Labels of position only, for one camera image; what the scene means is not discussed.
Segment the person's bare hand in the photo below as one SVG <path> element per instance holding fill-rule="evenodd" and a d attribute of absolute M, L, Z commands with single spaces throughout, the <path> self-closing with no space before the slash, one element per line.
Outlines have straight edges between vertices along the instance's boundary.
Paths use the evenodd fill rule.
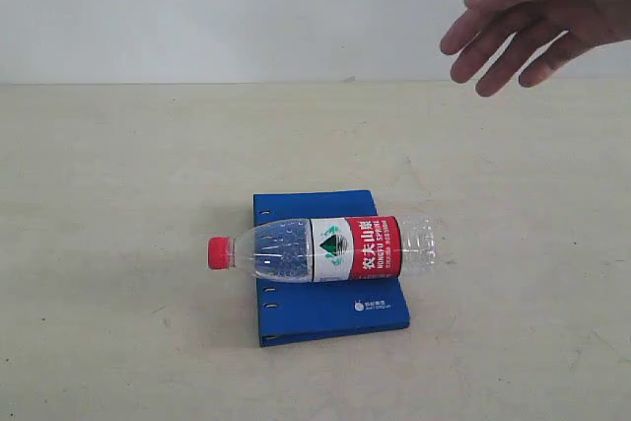
<path fill-rule="evenodd" d="M 455 57 L 451 78 L 477 77 L 491 97 L 516 78 L 546 81 L 577 57 L 630 38 L 630 0 L 463 0 L 465 10 L 440 41 Z"/>

